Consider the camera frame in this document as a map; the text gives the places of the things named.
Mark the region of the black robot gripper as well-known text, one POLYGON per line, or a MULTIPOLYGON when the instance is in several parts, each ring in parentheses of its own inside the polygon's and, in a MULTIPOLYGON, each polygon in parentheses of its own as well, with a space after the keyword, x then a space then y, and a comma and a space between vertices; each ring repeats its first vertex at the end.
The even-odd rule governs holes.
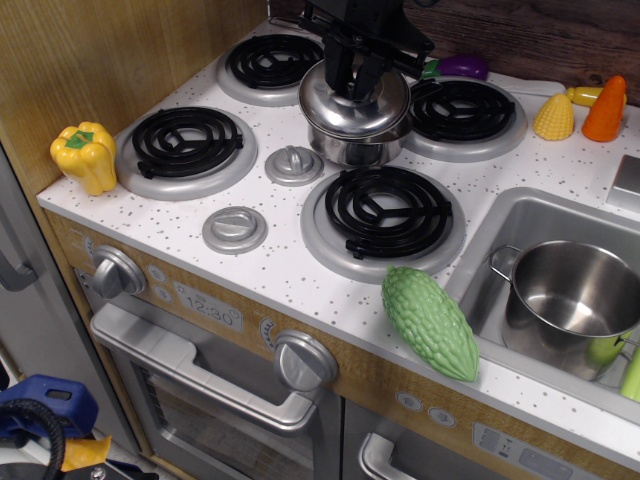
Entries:
POLYGON ((389 66, 420 78, 434 49, 405 16, 402 1, 306 1, 299 25, 324 40, 328 86, 355 101, 373 92, 389 66))

